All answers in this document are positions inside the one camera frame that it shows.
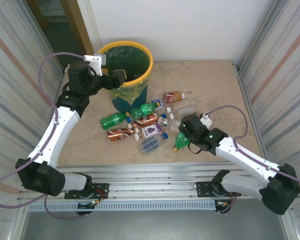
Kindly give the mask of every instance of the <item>green soda bottle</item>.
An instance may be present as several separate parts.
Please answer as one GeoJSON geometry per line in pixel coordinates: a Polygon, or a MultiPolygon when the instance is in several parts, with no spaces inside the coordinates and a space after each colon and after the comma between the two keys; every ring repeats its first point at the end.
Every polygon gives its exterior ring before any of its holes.
{"type": "Polygon", "coordinates": [[[134,119],[139,119],[149,114],[152,114],[158,107],[160,107],[159,102],[148,102],[138,107],[132,108],[130,113],[134,119]]]}
{"type": "Polygon", "coordinates": [[[129,112],[126,112],[126,113],[118,112],[118,113],[112,114],[108,117],[102,118],[100,120],[100,123],[101,123],[103,130],[107,130],[108,128],[111,128],[116,124],[122,123],[125,119],[128,123],[131,122],[131,118],[129,117],[129,112]]]}
{"type": "Polygon", "coordinates": [[[173,151],[178,152],[180,148],[183,148],[189,144],[190,140],[186,136],[179,132],[175,138],[175,144],[173,146],[173,151]]]}

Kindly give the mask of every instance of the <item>table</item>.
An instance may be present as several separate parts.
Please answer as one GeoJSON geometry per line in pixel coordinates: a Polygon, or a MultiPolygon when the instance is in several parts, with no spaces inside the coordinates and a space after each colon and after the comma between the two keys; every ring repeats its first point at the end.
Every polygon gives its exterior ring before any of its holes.
{"type": "MultiPolygon", "coordinates": [[[[242,93],[230,60],[160,61],[154,62],[148,84],[148,96],[153,92],[180,91],[186,98],[197,100],[201,113],[223,105],[241,108],[248,116],[242,93]]],[[[95,166],[126,164],[157,164],[182,162],[222,162],[224,159],[209,152],[191,153],[187,147],[177,153],[172,150],[176,133],[166,130],[168,139],[148,155],[140,152],[141,141],[133,136],[110,142],[100,125],[100,119],[117,112],[102,89],[90,97],[90,104],[69,134],[61,151],[58,166],[95,166]]],[[[210,115],[212,128],[219,128],[230,136],[242,135],[245,121],[235,109],[223,109],[210,115]]],[[[251,123],[248,134],[238,141],[260,156],[251,123]]]]}

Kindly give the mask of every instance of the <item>purple cable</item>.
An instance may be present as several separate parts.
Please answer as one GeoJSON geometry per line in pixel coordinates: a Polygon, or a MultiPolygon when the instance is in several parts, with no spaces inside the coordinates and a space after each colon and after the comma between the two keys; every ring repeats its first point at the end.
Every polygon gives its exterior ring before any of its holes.
{"type": "Polygon", "coordinates": [[[45,198],[44,198],[44,209],[46,210],[46,212],[51,216],[51,217],[54,217],[56,219],[60,219],[60,220],[71,220],[71,219],[80,219],[80,218],[83,218],[85,217],[86,215],[79,215],[79,216],[69,216],[69,217],[65,217],[65,216],[57,216],[57,215],[54,215],[52,212],[49,211],[48,209],[48,206],[47,206],[47,198],[48,198],[48,195],[46,194],[45,195],[45,198]]]}
{"type": "MultiPolygon", "coordinates": [[[[264,164],[263,162],[260,162],[260,161],[258,161],[257,159],[253,158],[252,156],[250,156],[249,154],[245,153],[244,151],[242,151],[242,150],[238,147],[237,139],[243,139],[243,138],[247,135],[247,133],[248,133],[248,119],[247,119],[246,114],[245,114],[240,108],[238,108],[238,107],[236,107],[236,106],[233,106],[233,105],[224,105],[224,106],[217,107],[216,109],[214,109],[214,110],[212,110],[212,111],[210,111],[210,112],[207,112],[206,114],[207,114],[207,115],[210,115],[210,114],[212,114],[212,113],[214,113],[214,112],[216,112],[216,111],[218,111],[218,110],[220,110],[220,109],[224,109],[224,108],[233,108],[233,109],[236,109],[236,110],[238,110],[238,111],[242,114],[242,116],[243,116],[243,118],[244,118],[244,122],[245,122],[245,130],[244,130],[244,134],[243,134],[242,136],[235,136],[235,137],[233,138],[233,144],[234,144],[235,148],[238,150],[239,153],[241,153],[242,155],[246,156],[247,158],[249,158],[250,160],[254,161],[255,163],[257,163],[257,164],[259,164],[259,165],[261,165],[261,166],[263,166],[263,167],[265,167],[265,168],[267,168],[267,169],[269,169],[269,170],[271,170],[271,171],[276,172],[277,174],[280,174],[280,175],[282,175],[282,176],[285,176],[285,177],[287,177],[287,178],[289,178],[289,179],[292,179],[292,180],[297,181],[297,182],[300,183],[300,179],[299,179],[299,178],[296,178],[296,177],[294,177],[294,176],[291,176],[291,175],[289,175],[289,174],[286,174],[285,172],[282,172],[282,171],[279,171],[279,170],[274,169],[274,168],[272,168],[272,167],[269,167],[268,165],[264,164]]],[[[232,201],[232,203],[231,203],[226,209],[220,211],[220,213],[222,214],[222,213],[224,213],[225,211],[227,211],[229,208],[231,208],[231,206],[232,206],[232,205],[234,204],[234,202],[236,201],[237,197],[238,197],[238,194],[235,196],[235,198],[234,198],[234,200],[232,201]]]]}
{"type": "MultiPolygon", "coordinates": [[[[43,90],[42,88],[42,84],[41,84],[41,72],[42,72],[42,68],[44,66],[44,63],[52,58],[52,57],[55,57],[55,56],[58,56],[58,55],[69,55],[69,56],[74,56],[74,57],[78,57],[78,58],[81,58],[81,59],[84,59],[85,57],[84,56],[81,56],[81,55],[78,55],[78,54],[75,54],[75,53],[71,53],[71,52],[56,52],[56,53],[53,53],[53,54],[50,54],[48,55],[47,57],[45,57],[45,59],[42,61],[42,63],[40,64],[39,66],[39,70],[38,70],[38,84],[39,84],[39,88],[42,92],[42,94],[44,96],[46,96],[46,98],[49,100],[49,102],[51,103],[52,107],[53,107],[53,112],[54,112],[54,117],[55,119],[57,120],[58,119],[58,110],[57,110],[57,106],[55,104],[55,101],[53,99],[51,99],[51,97],[49,97],[45,91],[43,90]]],[[[32,162],[34,162],[39,156],[40,154],[43,152],[43,150],[45,149],[45,147],[48,145],[49,141],[51,140],[52,136],[54,135],[55,131],[56,131],[56,128],[57,128],[57,123],[55,123],[53,125],[53,128],[52,128],[52,131],[50,133],[50,135],[48,136],[48,138],[46,139],[46,141],[44,142],[44,144],[42,145],[42,147],[40,148],[40,150],[38,151],[38,153],[30,160],[28,161],[27,163],[25,163],[24,165],[22,165],[21,167],[18,167],[17,169],[9,172],[8,174],[0,177],[0,182],[2,180],[5,180],[7,178],[9,178],[10,176],[12,176],[13,174],[16,174],[17,172],[19,172],[20,170],[26,168],[27,166],[29,166],[32,162]]],[[[0,204],[0,208],[4,208],[4,209],[17,209],[17,208],[22,208],[26,205],[29,205],[35,201],[37,201],[38,199],[44,197],[45,195],[42,194],[28,202],[25,202],[25,203],[22,203],[20,205],[14,205],[14,206],[9,206],[9,205],[3,205],[3,204],[0,204]]]]}

